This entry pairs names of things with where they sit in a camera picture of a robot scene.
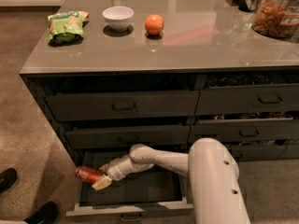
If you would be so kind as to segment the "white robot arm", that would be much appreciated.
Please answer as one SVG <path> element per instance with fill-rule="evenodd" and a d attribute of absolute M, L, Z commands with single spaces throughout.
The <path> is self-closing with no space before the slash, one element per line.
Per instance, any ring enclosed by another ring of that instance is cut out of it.
<path fill-rule="evenodd" d="M 195 224 L 250 224 L 235 159 L 222 143 L 212 138 L 195 141 L 188 153 L 136 144 L 127 155 L 102 167 L 104 174 L 93 188 L 104 189 L 154 165 L 189 178 Z"/>

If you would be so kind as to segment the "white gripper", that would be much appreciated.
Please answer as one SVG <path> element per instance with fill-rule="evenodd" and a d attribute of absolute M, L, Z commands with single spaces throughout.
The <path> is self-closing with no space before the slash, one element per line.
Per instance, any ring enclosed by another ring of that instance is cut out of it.
<path fill-rule="evenodd" d="M 109 187 L 114 181 L 120 181 L 129 174 L 133 173 L 136 169 L 135 163 L 130 159 L 128 155 L 124 155 L 120 158 L 112 160 L 109 164 L 102 165 L 98 171 L 101 173 L 107 173 L 102 175 L 93 184 L 92 187 L 95 190 L 101 190 Z"/>

